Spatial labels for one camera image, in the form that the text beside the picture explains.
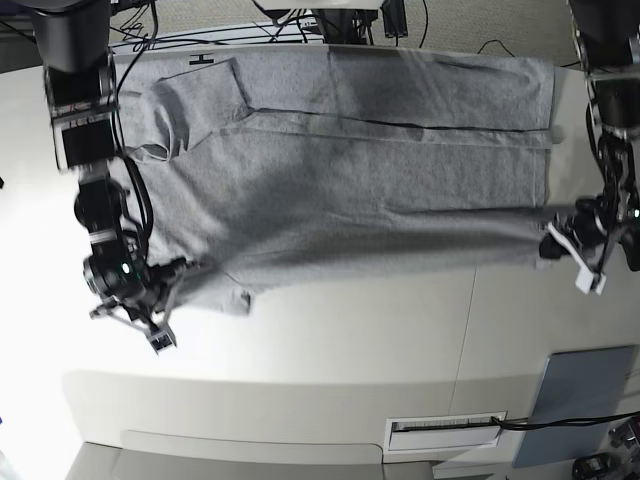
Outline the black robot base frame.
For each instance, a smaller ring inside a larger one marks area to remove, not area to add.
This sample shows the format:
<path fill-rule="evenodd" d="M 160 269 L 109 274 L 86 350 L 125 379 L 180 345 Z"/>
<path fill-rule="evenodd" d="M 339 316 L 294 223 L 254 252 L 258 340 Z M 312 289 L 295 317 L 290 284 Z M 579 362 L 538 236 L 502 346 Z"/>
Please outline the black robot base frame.
<path fill-rule="evenodd" d="M 130 9 L 134 13 L 121 25 L 112 25 L 110 31 L 118 35 L 116 47 L 129 45 L 134 52 L 273 43 L 372 46 L 371 26 L 377 20 L 383 21 L 383 33 L 389 39 L 399 41 L 409 34 L 403 1 L 255 1 L 253 5 L 264 22 L 162 34 L 156 2 L 114 1 L 115 15 Z"/>

